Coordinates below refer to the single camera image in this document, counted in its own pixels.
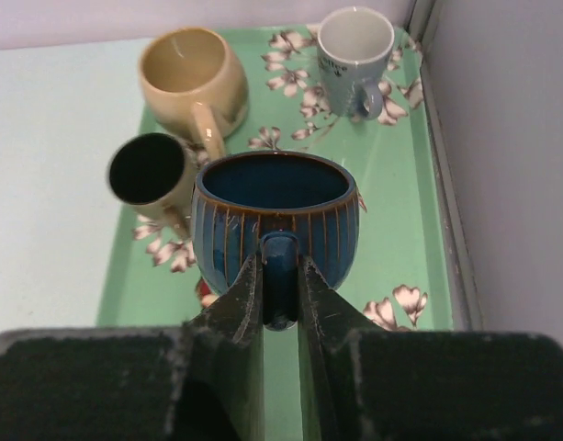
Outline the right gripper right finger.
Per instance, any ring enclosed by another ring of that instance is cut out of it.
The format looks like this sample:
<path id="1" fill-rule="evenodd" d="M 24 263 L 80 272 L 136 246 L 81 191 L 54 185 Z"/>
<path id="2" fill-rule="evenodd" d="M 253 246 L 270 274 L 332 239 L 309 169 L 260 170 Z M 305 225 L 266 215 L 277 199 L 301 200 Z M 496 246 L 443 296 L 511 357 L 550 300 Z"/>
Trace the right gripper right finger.
<path id="1" fill-rule="evenodd" d="M 307 440 L 563 440 L 563 347 L 542 334 L 388 332 L 298 267 Z"/>

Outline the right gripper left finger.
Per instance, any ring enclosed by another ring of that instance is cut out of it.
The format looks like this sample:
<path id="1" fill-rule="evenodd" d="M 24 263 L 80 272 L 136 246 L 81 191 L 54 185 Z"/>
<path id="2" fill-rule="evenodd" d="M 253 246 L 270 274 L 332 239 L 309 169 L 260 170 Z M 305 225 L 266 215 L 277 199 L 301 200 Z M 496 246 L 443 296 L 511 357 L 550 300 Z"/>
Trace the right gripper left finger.
<path id="1" fill-rule="evenodd" d="M 0 334 L 0 440 L 261 440 L 263 268 L 177 326 Z"/>

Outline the blue mug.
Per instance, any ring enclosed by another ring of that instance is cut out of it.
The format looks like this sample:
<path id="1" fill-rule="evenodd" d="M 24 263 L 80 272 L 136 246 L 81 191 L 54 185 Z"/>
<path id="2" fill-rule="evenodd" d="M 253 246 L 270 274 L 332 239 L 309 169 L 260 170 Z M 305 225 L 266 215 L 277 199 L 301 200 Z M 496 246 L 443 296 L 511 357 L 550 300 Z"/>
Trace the blue mug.
<path id="1" fill-rule="evenodd" d="M 264 325 L 298 320 L 298 260 L 309 257 L 332 289 L 355 259 L 358 188 L 339 164 L 307 153 L 248 152 L 197 175 L 191 233 L 202 277 L 224 294 L 252 254 L 264 268 Z"/>

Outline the black striped mug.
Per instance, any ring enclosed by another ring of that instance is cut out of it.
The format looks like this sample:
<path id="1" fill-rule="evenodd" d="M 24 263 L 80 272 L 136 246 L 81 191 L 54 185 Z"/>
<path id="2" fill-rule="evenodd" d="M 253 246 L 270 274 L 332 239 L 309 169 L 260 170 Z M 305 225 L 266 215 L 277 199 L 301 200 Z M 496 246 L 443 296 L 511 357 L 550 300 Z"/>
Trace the black striped mug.
<path id="1" fill-rule="evenodd" d="M 140 215 L 190 239 L 190 210 L 197 166 L 186 144 L 159 133 L 145 133 L 123 144 L 107 168 L 113 195 Z"/>

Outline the beige wooden mug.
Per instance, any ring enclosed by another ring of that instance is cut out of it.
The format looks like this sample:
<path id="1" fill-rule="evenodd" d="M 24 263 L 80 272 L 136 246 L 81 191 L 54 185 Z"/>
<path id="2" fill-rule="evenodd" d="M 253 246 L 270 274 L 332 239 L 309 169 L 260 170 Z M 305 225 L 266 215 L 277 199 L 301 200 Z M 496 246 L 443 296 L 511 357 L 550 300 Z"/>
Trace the beige wooden mug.
<path id="1" fill-rule="evenodd" d="M 231 45 L 207 28 L 180 28 L 153 40 L 139 60 L 144 100 L 168 132 L 198 142 L 209 159 L 243 123 L 249 86 Z"/>

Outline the grey mug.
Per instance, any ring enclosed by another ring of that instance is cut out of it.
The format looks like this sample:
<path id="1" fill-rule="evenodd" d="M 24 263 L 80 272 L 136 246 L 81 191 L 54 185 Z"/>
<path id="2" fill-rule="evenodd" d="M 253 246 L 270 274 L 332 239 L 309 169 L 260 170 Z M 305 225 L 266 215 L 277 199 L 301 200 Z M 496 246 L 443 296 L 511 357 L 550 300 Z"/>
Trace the grey mug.
<path id="1" fill-rule="evenodd" d="M 320 24 L 317 62 L 330 110 L 339 117 L 377 118 L 383 108 L 379 88 L 395 41 L 395 30 L 381 13 L 348 6 Z"/>

